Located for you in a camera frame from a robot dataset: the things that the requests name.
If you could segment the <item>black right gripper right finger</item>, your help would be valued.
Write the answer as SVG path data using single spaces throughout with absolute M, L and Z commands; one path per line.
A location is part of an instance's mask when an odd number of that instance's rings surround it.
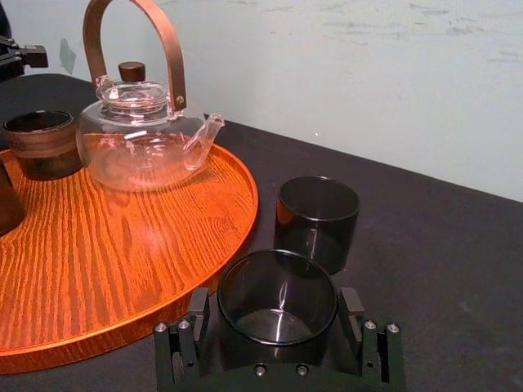
M 357 373 L 352 385 L 403 385 L 405 366 L 402 335 L 397 323 L 380 325 L 364 315 L 357 291 L 342 287 L 338 292 L 338 317 Z

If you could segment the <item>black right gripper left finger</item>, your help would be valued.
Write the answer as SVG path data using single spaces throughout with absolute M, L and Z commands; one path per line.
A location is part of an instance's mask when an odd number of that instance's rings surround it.
M 188 384 L 201 377 L 199 355 L 208 330 L 209 292 L 192 291 L 187 313 L 154 326 L 154 355 L 158 385 Z

